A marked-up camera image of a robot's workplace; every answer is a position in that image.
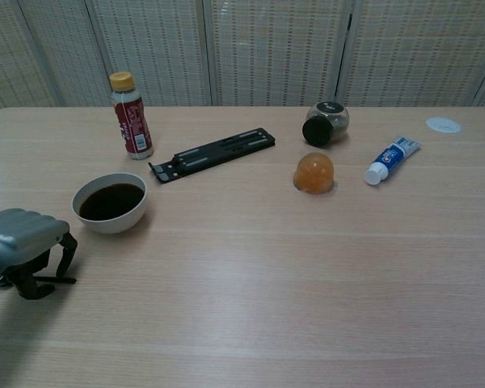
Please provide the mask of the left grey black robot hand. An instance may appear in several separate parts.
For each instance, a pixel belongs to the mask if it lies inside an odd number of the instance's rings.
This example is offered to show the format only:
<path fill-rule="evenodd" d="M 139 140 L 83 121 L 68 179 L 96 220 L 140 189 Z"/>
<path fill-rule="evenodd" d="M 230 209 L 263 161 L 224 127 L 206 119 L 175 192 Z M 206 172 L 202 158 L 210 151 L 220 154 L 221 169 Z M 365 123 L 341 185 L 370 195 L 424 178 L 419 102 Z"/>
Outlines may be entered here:
<path fill-rule="evenodd" d="M 63 248 L 56 275 L 38 276 L 56 245 Z M 0 211 L 0 287 L 14 286 L 20 297 L 38 300 L 52 293 L 56 283 L 75 284 L 65 273 L 77 246 L 66 221 L 24 209 Z"/>

